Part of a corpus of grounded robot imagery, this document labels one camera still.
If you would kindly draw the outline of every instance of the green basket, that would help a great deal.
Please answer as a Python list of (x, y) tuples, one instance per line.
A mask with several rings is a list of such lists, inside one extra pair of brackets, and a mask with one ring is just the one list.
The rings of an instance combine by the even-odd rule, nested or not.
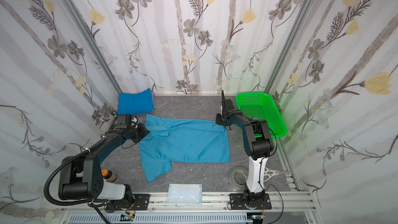
[(240, 93), (236, 96), (236, 104), (247, 116), (258, 120), (265, 119), (277, 138), (286, 135), (285, 122), (269, 94), (260, 92)]

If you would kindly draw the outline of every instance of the tape roll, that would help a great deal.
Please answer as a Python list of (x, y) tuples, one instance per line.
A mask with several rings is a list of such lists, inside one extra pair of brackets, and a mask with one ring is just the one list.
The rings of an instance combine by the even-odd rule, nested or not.
[(235, 182), (234, 179), (235, 173), (241, 173), (243, 177), (245, 177), (245, 180), (247, 181), (249, 172), (244, 167), (235, 167), (229, 174), (229, 182), (231, 183), (231, 185), (234, 186), (238, 191), (244, 191), (245, 185), (244, 184), (240, 185), (237, 182)]

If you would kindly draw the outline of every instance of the black corrugated hose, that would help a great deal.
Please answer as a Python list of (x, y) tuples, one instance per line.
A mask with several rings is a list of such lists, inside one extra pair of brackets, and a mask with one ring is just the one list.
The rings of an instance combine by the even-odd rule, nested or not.
[(88, 153), (90, 153), (90, 151), (93, 151), (95, 149), (97, 149), (98, 147), (100, 147), (102, 145), (102, 143), (106, 140), (106, 137), (103, 136), (101, 138), (100, 141), (98, 141), (97, 143), (95, 143), (92, 147), (90, 147), (88, 150), (83, 151), (80, 154), (77, 154), (76, 156), (70, 158), (69, 160), (67, 160), (65, 163), (63, 163), (61, 166), (59, 166), (54, 172), (51, 173), (51, 175), (48, 177), (46, 183), (44, 184), (44, 197), (47, 199), (47, 201), (49, 201), (50, 203), (54, 204), (54, 205), (58, 205), (58, 206), (71, 206), (71, 205), (77, 205), (77, 204), (82, 204), (82, 203), (87, 203), (87, 202), (91, 202), (92, 199), (84, 199), (84, 200), (77, 200), (77, 201), (69, 201), (69, 202), (62, 202), (62, 201), (58, 201), (56, 199), (54, 199), (51, 194), (50, 194), (50, 184), (51, 181), (54, 179), (54, 177), (68, 164), (70, 164), (71, 162), (77, 160), (79, 157), (85, 156)]

